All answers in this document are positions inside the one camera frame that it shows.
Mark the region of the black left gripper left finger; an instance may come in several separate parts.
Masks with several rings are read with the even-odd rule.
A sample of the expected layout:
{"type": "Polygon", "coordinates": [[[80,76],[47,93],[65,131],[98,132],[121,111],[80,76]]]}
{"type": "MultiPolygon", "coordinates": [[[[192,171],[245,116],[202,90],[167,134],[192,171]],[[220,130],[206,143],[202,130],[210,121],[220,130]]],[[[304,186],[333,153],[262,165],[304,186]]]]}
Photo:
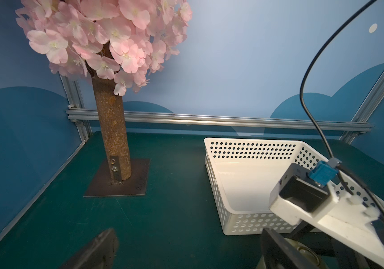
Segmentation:
{"type": "Polygon", "coordinates": [[[95,236],[60,269],[112,269],[119,240],[114,229],[107,229],[95,236]]]}

